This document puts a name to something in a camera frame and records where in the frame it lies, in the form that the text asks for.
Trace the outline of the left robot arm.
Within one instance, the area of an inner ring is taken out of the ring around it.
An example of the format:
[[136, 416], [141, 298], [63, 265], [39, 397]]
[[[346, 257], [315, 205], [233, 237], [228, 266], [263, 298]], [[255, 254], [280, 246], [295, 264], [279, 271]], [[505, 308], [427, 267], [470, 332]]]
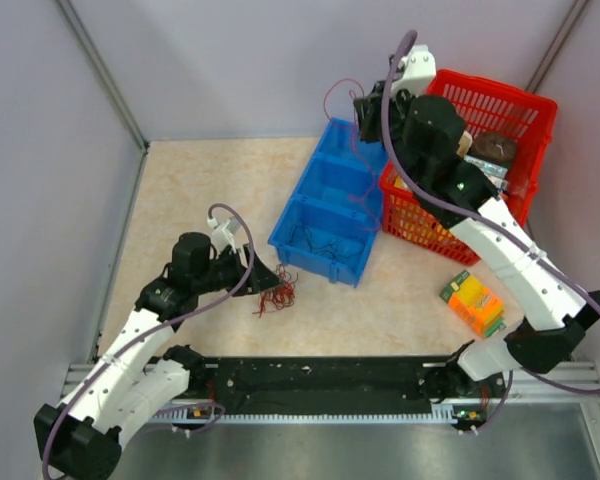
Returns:
[[182, 234], [170, 262], [142, 290], [128, 319], [92, 370], [57, 405], [34, 417], [43, 469], [73, 479], [107, 479], [137, 432], [175, 397], [206, 387], [202, 357], [170, 348], [152, 371], [145, 369], [176, 333], [177, 318], [198, 309], [200, 296], [257, 295], [280, 286], [250, 245], [236, 249], [204, 233]]

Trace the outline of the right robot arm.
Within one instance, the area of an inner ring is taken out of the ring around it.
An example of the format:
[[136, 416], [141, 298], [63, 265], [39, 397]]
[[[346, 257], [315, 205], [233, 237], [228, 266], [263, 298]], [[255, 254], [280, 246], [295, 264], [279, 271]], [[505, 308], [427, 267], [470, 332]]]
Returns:
[[514, 219], [493, 183], [457, 152], [466, 123], [438, 95], [392, 94], [378, 82], [353, 102], [361, 141], [383, 145], [421, 207], [473, 250], [523, 310], [509, 332], [462, 347], [447, 384], [467, 396], [484, 378], [522, 369], [534, 377], [565, 361], [600, 320], [600, 290], [570, 280]]

